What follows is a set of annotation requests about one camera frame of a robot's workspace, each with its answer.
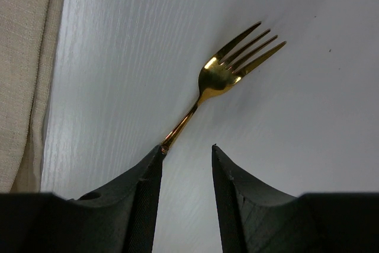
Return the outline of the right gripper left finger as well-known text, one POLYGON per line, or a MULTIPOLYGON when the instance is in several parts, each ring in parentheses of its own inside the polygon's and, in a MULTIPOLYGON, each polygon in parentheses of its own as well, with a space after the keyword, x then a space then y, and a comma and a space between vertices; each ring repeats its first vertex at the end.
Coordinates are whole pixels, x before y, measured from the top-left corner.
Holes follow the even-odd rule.
POLYGON ((68 251, 151 252, 163 160, 157 145, 128 171, 73 200, 79 236, 68 251))

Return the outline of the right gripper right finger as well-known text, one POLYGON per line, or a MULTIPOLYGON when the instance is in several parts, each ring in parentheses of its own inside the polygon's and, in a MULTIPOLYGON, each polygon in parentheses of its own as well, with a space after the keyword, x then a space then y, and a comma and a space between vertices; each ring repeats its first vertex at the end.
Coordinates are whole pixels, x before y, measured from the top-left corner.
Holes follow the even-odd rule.
POLYGON ((212 174, 223 252, 259 252, 274 241, 296 198, 245 171, 212 146, 212 174))

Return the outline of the gold fork dark green handle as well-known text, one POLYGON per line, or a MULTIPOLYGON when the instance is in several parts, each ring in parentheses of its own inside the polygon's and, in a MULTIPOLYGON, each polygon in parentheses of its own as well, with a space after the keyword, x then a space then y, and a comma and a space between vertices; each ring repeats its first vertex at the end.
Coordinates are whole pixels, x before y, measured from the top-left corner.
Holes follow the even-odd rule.
POLYGON ((271 44, 278 38, 278 36, 275 35, 262 44, 258 45, 249 53, 244 54, 247 49, 249 49, 251 46, 256 44, 271 32, 270 29, 267 29, 246 43, 240 49, 236 50, 231 55, 228 55, 240 42, 242 42, 242 40, 244 40, 248 35, 256 30, 261 24, 262 23, 258 21, 246 29, 244 32, 237 35, 219 51, 212 55, 208 62, 201 68, 198 76, 198 98, 196 99, 191 109, 183 117, 183 119, 160 143, 161 151, 163 154, 166 155, 169 152, 172 145, 175 143, 185 126, 188 124, 202 103, 210 98, 226 93, 238 82, 240 82, 247 74, 252 72, 255 68, 264 63, 264 61, 268 60, 272 55, 274 55, 287 44, 286 41, 282 41, 275 47, 269 49, 262 55, 248 62, 252 56, 260 52, 262 49, 267 47, 267 45, 271 44))

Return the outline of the beige cloth napkin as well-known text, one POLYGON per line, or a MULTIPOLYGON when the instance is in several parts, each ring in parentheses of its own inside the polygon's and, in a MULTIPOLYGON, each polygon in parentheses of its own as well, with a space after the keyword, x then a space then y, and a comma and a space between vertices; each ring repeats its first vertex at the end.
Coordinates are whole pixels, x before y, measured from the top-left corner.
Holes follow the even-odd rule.
POLYGON ((63 0, 1 0, 1 192, 38 192, 63 0))

